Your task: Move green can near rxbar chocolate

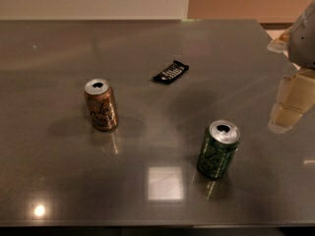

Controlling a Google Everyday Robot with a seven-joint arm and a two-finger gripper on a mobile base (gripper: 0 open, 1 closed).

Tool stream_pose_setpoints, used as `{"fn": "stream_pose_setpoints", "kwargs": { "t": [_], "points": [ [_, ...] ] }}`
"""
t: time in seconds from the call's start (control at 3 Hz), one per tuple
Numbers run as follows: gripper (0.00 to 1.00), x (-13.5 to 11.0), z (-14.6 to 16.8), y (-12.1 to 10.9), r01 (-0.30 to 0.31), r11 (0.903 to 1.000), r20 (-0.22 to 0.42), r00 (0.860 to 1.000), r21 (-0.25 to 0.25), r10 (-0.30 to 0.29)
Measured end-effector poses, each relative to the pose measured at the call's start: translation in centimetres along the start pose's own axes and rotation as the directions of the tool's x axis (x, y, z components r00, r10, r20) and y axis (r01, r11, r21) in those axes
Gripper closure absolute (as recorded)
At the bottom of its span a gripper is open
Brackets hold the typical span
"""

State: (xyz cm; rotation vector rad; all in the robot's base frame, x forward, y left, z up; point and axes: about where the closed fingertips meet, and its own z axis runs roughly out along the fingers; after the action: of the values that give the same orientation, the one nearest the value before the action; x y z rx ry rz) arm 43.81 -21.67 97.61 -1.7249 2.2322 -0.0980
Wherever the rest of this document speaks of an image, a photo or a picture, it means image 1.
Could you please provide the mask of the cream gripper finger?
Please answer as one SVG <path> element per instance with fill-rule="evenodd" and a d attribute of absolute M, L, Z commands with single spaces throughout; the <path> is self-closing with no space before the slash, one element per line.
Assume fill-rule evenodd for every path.
<path fill-rule="evenodd" d="M 282 53 L 287 51 L 292 27 L 284 30 L 278 37 L 273 39 L 267 49 L 272 52 Z"/>
<path fill-rule="evenodd" d="M 290 130 L 315 104 L 315 71 L 300 69 L 280 81 L 268 128 L 275 134 Z"/>

